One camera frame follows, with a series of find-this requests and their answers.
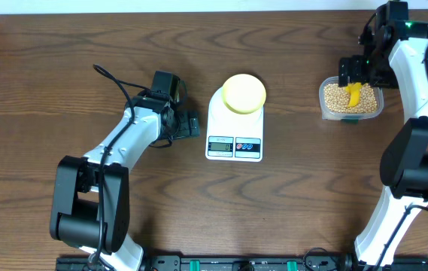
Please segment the yellow measuring scoop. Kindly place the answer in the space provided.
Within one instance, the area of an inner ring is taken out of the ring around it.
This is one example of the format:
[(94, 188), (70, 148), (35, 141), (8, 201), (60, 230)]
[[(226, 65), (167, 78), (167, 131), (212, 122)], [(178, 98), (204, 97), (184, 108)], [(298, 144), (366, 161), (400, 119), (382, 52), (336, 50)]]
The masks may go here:
[(363, 85), (361, 83), (348, 84), (345, 91), (350, 95), (348, 107), (353, 108), (360, 102), (360, 92)]

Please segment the pale yellow bowl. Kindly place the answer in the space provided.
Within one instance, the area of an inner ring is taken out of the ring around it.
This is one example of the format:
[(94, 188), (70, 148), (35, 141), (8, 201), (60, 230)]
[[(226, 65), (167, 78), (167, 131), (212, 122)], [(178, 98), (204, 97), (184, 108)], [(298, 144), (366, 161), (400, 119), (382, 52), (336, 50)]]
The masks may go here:
[(252, 114), (266, 101), (266, 88), (253, 75), (238, 74), (228, 78), (221, 90), (224, 105), (236, 114)]

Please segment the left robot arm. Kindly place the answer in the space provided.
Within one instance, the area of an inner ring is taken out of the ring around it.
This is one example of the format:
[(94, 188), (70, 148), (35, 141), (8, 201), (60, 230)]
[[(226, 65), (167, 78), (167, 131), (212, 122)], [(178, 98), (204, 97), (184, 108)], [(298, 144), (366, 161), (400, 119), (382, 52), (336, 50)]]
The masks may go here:
[(82, 157), (63, 157), (56, 170), (50, 235), (89, 253), (83, 270), (138, 270), (144, 250), (128, 234), (129, 174), (154, 142), (199, 135), (198, 115), (171, 97), (136, 96), (120, 122)]

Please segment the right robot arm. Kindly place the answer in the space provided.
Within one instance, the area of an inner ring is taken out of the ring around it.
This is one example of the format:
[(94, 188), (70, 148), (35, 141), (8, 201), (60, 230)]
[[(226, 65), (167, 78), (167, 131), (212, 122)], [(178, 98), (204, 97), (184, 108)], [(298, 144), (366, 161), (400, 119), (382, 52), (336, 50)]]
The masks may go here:
[(338, 84), (400, 91), (405, 123), (380, 162), (381, 197), (355, 239), (350, 270), (382, 270), (420, 211), (428, 211), (428, 23), (408, 18), (406, 2), (380, 6), (359, 37), (363, 54), (340, 59)]

